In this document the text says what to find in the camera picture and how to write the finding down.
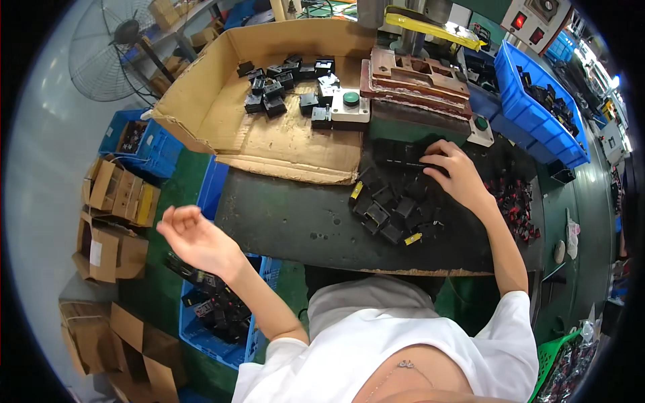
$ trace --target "red light switch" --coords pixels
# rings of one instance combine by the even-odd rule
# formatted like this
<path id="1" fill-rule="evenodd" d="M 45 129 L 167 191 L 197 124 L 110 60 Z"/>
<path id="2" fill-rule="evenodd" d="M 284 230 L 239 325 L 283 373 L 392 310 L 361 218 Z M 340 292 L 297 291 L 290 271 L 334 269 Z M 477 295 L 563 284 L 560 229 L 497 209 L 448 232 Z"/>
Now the red light switch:
<path id="1" fill-rule="evenodd" d="M 515 28 L 516 30 L 520 30 L 524 26 L 525 21 L 526 21 L 526 15 L 522 14 L 521 12 L 519 12 L 515 16 L 515 19 L 511 23 L 511 26 L 513 28 Z"/>
<path id="2" fill-rule="evenodd" d="M 540 41 L 540 39 L 542 39 L 543 37 L 544 37 L 544 31 L 542 31 L 540 28 L 536 28 L 535 32 L 533 33 L 533 35 L 531 35 L 529 40 L 531 41 L 532 44 L 537 44 Z"/>

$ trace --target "electric fan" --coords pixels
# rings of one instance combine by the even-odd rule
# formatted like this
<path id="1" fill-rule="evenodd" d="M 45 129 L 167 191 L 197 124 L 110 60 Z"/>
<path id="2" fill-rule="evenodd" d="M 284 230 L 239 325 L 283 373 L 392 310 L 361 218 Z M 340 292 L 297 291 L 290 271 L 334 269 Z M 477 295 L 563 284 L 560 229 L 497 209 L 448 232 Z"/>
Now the electric fan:
<path id="1" fill-rule="evenodd" d="M 140 89 L 147 83 L 141 71 L 142 51 L 171 83 L 175 81 L 148 42 L 148 37 L 158 30 L 148 10 L 150 3 L 150 0 L 92 1 L 70 43 L 70 76 L 81 94 L 102 102 L 133 93 L 142 96 Z"/>

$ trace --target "necklace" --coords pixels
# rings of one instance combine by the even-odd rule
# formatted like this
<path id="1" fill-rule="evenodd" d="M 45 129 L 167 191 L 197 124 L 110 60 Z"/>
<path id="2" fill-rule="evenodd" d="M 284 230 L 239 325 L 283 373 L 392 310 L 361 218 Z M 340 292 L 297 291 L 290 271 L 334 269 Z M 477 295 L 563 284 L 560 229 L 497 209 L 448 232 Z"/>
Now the necklace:
<path id="1" fill-rule="evenodd" d="M 428 381 L 428 383 L 430 384 L 430 386 L 434 389 L 435 385 L 432 383 L 432 381 L 431 381 L 430 379 L 428 379 L 428 377 L 427 377 L 426 375 L 424 375 L 424 373 L 423 373 L 423 372 L 419 371 L 419 369 L 417 368 L 417 366 L 415 366 L 414 364 L 412 364 L 412 361 L 405 361 L 405 360 L 403 360 L 403 361 L 401 361 L 400 363 L 398 363 L 398 364 L 397 364 L 397 366 L 395 366 L 395 367 L 390 371 L 390 373 L 388 374 L 388 376 L 387 376 L 387 377 L 385 377 L 385 379 L 384 379 L 384 380 L 383 380 L 383 381 L 382 381 L 382 382 L 381 382 L 381 383 L 380 383 L 376 388 L 374 388 L 374 390 L 370 393 L 370 395 L 369 395 L 369 396 L 367 396 L 367 400 L 365 400 L 365 403 L 367 403 L 367 402 L 369 402 L 369 401 L 370 401 L 370 399 L 372 398 L 372 395 L 374 394 L 374 392 L 376 392 L 376 391 L 377 391 L 377 390 L 378 390 L 378 389 L 379 389 L 379 388 L 380 388 L 380 387 L 385 383 L 385 381 L 386 381 L 386 380 L 388 380 L 388 378 L 390 377 L 390 375 L 392 375 L 392 373 L 393 373 L 394 371 L 396 371 L 397 369 L 399 369 L 399 368 L 415 369 L 418 373 L 420 373 L 420 374 L 421 374 L 421 376 L 423 376 L 423 377 Z"/>

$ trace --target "factory floor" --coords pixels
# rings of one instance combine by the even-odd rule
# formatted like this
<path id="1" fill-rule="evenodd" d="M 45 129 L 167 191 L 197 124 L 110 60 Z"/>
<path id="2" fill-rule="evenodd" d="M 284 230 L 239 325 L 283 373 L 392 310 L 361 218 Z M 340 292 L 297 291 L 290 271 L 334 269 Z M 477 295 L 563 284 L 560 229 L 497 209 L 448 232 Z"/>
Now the factory floor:
<path id="1" fill-rule="evenodd" d="M 545 274 L 555 268 L 552 259 L 553 246 L 559 239 L 566 239 L 566 208 L 571 218 L 580 224 L 579 252 L 575 260 L 567 257 L 565 270 L 567 284 L 563 290 L 553 294 L 552 301 L 543 306 L 535 326 L 537 344 L 558 337 L 554 332 L 577 324 L 587 317 L 594 302 L 605 299 L 610 264 L 613 262 L 613 214 L 609 198 L 609 166 L 602 151 L 593 138 L 593 131 L 586 130 L 591 153 L 591 164 L 576 169 L 577 179 L 562 186 L 538 169 L 538 176 L 544 195 L 543 236 L 545 239 Z M 171 179 L 162 186 L 157 208 L 157 218 L 170 205 L 194 204 L 201 187 L 203 174 L 210 159 L 209 155 L 183 150 L 177 169 Z M 122 280 L 119 283 L 119 298 L 122 303 L 142 318 L 174 337 L 179 338 L 179 304 L 181 279 L 163 266 L 169 250 L 165 240 L 152 228 L 148 232 L 148 249 L 145 278 Z M 283 262 L 278 294 L 294 313 L 307 307 L 304 268 L 296 262 Z M 448 279 L 437 296 L 437 312 L 453 319 L 471 336 L 474 336 L 493 313 L 499 292 L 493 276 Z M 602 306 L 596 306 L 599 313 Z M 306 314 L 301 315 L 307 325 Z M 184 366 L 190 379 L 189 386 L 199 394 L 215 401 L 229 401 L 237 372 L 210 358 L 193 347 L 182 343 Z M 264 351 L 260 351 L 256 362 L 263 362 Z"/>

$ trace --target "woman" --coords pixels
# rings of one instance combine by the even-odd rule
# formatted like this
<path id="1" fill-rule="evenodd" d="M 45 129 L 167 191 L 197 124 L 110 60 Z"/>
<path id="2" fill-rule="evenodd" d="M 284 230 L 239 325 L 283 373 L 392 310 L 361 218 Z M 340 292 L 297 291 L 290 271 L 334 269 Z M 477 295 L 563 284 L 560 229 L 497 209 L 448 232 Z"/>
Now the woman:
<path id="1" fill-rule="evenodd" d="M 172 249 L 188 264 L 220 276 L 270 340 L 264 365 L 240 366 L 234 402 L 529 399 L 539 364 L 528 278 L 515 241 L 472 161 L 454 143 L 432 144 L 421 162 L 446 169 L 450 178 L 433 168 L 423 172 L 488 232 L 501 300 L 475 337 L 439 317 L 420 288 L 388 276 L 317 290 L 308 309 L 308 337 L 235 241 L 198 207 L 166 210 L 157 230 Z"/>

